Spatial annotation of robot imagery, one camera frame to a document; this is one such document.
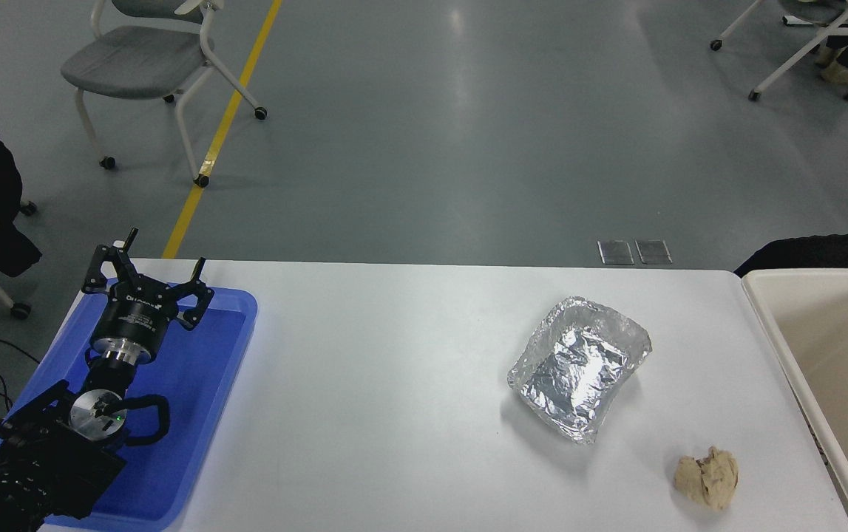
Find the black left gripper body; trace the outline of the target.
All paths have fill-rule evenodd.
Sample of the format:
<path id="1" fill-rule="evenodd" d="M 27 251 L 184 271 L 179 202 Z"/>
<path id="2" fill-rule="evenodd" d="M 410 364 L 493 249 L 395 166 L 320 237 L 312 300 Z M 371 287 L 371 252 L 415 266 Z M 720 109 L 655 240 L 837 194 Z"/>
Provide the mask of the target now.
<path id="1" fill-rule="evenodd" d="M 158 351 L 177 315 L 177 304 L 164 299 L 155 286 L 116 282 L 107 292 L 106 309 L 95 325 L 90 346 L 106 351 L 110 341 L 132 341 L 143 351 Z"/>

